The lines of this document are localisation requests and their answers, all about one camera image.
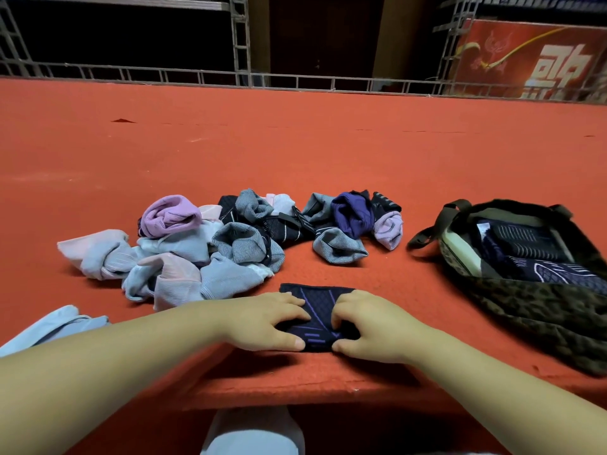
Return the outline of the person's right forearm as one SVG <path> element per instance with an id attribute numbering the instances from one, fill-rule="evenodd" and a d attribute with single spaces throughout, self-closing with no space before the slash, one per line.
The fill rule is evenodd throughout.
<path id="1" fill-rule="evenodd" d="M 402 348 L 513 455 L 607 455 L 605 409 L 436 329 Z"/>

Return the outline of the low grey metal railing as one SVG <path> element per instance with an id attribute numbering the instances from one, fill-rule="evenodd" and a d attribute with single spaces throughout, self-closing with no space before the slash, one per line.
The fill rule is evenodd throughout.
<path id="1" fill-rule="evenodd" d="M 176 68 L 79 65 L 1 58 L 0 77 L 472 99 L 545 100 L 607 106 L 607 77 L 605 81 L 597 85 L 586 84 L 573 88 L 559 88 L 556 83 L 549 84 L 538 81 L 531 81 L 529 84 L 522 85 L 456 81 L 414 81 Z"/>

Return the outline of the person's left forearm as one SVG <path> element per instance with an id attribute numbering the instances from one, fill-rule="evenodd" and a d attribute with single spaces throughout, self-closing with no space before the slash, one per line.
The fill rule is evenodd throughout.
<path id="1" fill-rule="evenodd" d="M 171 369 L 225 335 L 201 301 L 0 358 L 0 455 L 63 455 Z"/>

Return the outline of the navy white patterned sock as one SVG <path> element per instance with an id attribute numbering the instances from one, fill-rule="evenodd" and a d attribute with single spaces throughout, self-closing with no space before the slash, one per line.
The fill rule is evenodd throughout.
<path id="1" fill-rule="evenodd" d="M 511 280 L 570 284 L 607 297 L 607 281 L 579 264 L 511 256 L 489 258 L 488 263 L 499 275 Z"/>

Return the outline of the grey metal truss column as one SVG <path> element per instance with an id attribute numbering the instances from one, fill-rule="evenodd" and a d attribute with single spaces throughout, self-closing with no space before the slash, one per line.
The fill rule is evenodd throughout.
<path id="1" fill-rule="evenodd" d="M 253 86 L 248 0 L 229 0 L 235 82 L 239 87 Z"/>
<path id="2" fill-rule="evenodd" d="M 443 48 L 439 55 L 432 95 L 442 95 L 451 83 L 449 76 L 456 61 L 459 39 L 467 34 L 469 27 L 465 27 L 465 24 L 475 19 L 480 1 L 482 0 L 438 0 L 435 10 L 438 19 L 432 28 L 432 34 L 438 40 L 443 40 Z"/>
<path id="3" fill-rule="evenodd" d="M 39 77 L 7 0 L 0 0 L 0 64 L 10 76 Z"/>

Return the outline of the person's white trousers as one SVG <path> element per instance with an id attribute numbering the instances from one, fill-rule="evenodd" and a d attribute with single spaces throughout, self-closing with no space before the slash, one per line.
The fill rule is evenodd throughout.
<path id="1" fill-rule="evenodd" d="M 200 455 L 305 455 L 305 438 L 287 406 L 220 409 Z"/>

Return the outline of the navy purple patterned sock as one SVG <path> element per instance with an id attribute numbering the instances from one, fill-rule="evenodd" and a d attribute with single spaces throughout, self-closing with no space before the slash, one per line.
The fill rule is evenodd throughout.
<path id="1" fill-rule="evenodd" d="M 305 342 L 303 352 L 331 352 L 332 345 L 339 339 L 360 338 L 359 330 L 349 321 L 342 321 L 338 329 L 333 329 L 331 324 L 331 313 L 338 298 L 352 292 L 352 288 L 283 283 L 279 291 L 289 292 L 305 302 L 303 309 L 310 315 L 309 321 L 290 320 L 276 325 L 278 330 L 301 338 Z"/>

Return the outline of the red printed banner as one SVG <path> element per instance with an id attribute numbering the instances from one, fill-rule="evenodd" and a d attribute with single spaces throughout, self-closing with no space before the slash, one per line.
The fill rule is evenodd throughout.
<path id="1" fill-rule="evenodd" d="M 444 95 L 580 101 L 607 59 L 607 27 L 467 19 Z"/>

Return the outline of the person's right hand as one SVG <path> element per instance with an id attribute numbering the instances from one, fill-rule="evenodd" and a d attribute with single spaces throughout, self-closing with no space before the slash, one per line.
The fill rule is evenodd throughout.
<path id="1" fill-rule="evenodd" d="M 349 321 L 368 339 L 375 349 L 375 359 L 382 363 L 415 365 L 429 350 L 434 328 L 425 325 L 396 304 L 369 293 L 366 310 L 334 310 L 332 327 Z"/>

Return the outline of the light blue cloth garment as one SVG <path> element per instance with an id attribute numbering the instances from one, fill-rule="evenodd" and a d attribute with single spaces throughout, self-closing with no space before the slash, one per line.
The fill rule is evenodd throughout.
<path id="1" fill-rule="evenodd" d="M 33 346 L 111 325 L 109 317 L 91 317 L 74 305 L 66 305 L 43 316 L 0 346 L 0 358 Z"/>

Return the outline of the person's left hand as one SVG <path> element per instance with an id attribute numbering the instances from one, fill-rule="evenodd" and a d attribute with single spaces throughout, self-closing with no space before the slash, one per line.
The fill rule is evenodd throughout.
<path id="1" fill-rule="evenodd" d="M 245 351 L 256 351 L 263 332 L 280 331 L 276 325 L 290 320 L 309 321 L 299 306 L 271 307 L 271 293 L 222 302 L 218 308 L 218 331 L 222 341 Z"/>

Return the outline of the olive leopard print tote bag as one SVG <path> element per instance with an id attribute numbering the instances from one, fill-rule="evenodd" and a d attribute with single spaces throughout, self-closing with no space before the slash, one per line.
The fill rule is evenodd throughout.
<path id="1" fill-rule="evenodd" d="M 458 199 L 443 206 L 435 224 L 407 244 L 418 251 L 436 243 L 452 282 L 500 323 L 519 332 L 547 354 L 588 375 L 607 376 L 607 297 L 570 284 L 511 280 L 488 263 L 481 239 L 497 220 L 547 227 L 573 258 L 607 281 L 607 261 L 562 205 L 541 206 L 510 199 L 471 204 Z"/>

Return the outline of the red felt table cover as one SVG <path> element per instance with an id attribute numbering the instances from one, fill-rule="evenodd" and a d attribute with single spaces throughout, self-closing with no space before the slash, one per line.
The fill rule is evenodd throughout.
<path id="1" fill-rule="evenodd" d="M 379 191 L 403 209 L 401 245 L 331 266 L 311 243 L 257 292 L 282 282 L 345 286 L 400 304 L 513 367 L 607 406 L 607 379 L 565 366 L 499 326 L 414 258 L 406 242 L 444 204 L 513 199 L 561 204 L 607 257 L 607 106 L 0 79 L 0 344 L 64 305 L 117 323 L 153 312 L 118 282 L 88 280 L 57 242 L 119 229 L 158 198 L 198 206 L 251 188 Z M 506 451 L 442 390 L 403 367 L 333 354 L 219 346 L 176 369 L 67 455 L 197 455 L 216 408 L 293 405 L 307 451 Z"/>

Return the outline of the pile of rolled mixed socks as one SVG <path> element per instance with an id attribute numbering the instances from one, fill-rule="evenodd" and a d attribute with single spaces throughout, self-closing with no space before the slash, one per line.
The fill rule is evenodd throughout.
<path id="1" fill-rule="evenodd" d="M 364 236 L 393 251 L 402 228 L 401 206 L 377 191 L 314 192 L 300 209 L 285 193 L 246 189 L 199 207 L 182 195 L 157 200 L 139 219 L 134 246 L 124 231 L 106 229 L 57 248 L 88 279 L 119 280 L 128 300 L 163 311 L 249 292 L 296 244 L 311 242 L 325 262 L 347 266 L 368 256 Z"/>

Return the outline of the black grey striped sock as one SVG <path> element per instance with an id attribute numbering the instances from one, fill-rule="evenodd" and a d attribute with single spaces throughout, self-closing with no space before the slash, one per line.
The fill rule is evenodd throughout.
<path id="1" fill-rule="evenodd" d="M 573 258 L 547 227 L 529 226 L 512 222 L 488 220 L 479 221 L 477 228 L 487 226 L 481 239 L 488 257 L 498 261 L 506 257 L 572 263 Z"/>

